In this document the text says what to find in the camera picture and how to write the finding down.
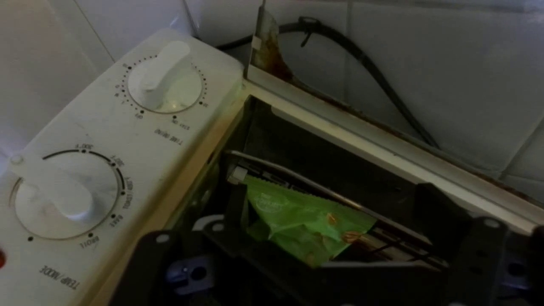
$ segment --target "black wire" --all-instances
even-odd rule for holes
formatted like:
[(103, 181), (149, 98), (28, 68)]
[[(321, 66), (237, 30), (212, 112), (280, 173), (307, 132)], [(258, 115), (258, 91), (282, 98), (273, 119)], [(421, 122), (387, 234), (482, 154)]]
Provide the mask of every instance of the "black wire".
[[(278, 32), (305, 32), (305, 39), (300, 45), (304, 45), (311, 34), (321, 34), (333, 42), (339, 44), (345, 51), (348, 51), (375, 79), (375, 83), (384, 90), (384, 93), (389, 96), (392, 105), (399, 110), (399, 113), (406, 119), (406, 122), (421, 136), (421, 139), (438, 147), (438, 142), (430, 136), (430, 132), (423, 127), (423, 124), (411, 113), (411, 110), (406, 107), (402, 98), (396, 93), (396, 90), (390, 86), (389, 79), (384, 76), (384, 73), (377, 68), (377, 64), (367, 56), (353, 40), (345, 37), (341, 32), (321, 23), (316, 18), (311, 17), (300, 17), (294, 23), (283, 23), (278, 27)], [(251, 35), (241, 37), (237, 40), (227, 42), (219, 45), (217, 49), (229, 51), (244, 44), (251, 42)]]

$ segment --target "dial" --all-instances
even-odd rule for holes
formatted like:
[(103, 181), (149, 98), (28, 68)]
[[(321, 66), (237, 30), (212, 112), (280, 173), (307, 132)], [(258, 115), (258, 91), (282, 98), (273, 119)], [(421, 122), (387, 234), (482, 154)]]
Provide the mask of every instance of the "dial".
[(98, 226), (118, 197), (118, 176), (96, 153), (67, 151), (49, 158), (11, 158), (20, 176), (11, 204), (35, 236), (66, 239)]
[(151, 112), (173, 113), (192, 107), (202, 93), (202, 76), (181, 40), (168, 42), (156, 57), (130, 68), (125, 86), (132, 100)]

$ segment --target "white tile wall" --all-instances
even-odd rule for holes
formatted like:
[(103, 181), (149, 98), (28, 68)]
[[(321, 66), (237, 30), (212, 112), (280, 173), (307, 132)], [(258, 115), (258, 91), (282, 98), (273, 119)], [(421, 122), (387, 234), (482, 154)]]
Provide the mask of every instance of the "white tile wall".
[(76, 0), (103, 45), (120, 57), (139, 40), (169, 23), (190, 32), (180, 0)]
[[(224, 44), (254, 30), (260, 1), (188, 0), (188, 3), (193, 11), (198, 11), (198, 37), (210, 44)], [(266, 8), (278, 23), (295, 22), (300, 15), (307, 15), (346, 34), (346, 1), (268, 0)], [(304, 37), (305, 34), (280, 35), (283, 59), (305, 85), (345, 100), (345, 51), (319, 35), (312, 35), (305, 47), (300, 47)]]
[(96, 74), (42, 0), (0, 3), (0, 170)]
[[(498, 173), (542, 119), (542, 22), (368, 3), (353, 3), (351, 13), (351, 37), (447, 153)], [(350, 85), (350, 102), (397, 124), (372, 103), (380, 95), (358, 98), (360, 85)]]
[(532, 141), (520, 151), (504, 175), (542, 181), (544, 185), (544, 125), (535, 130)]

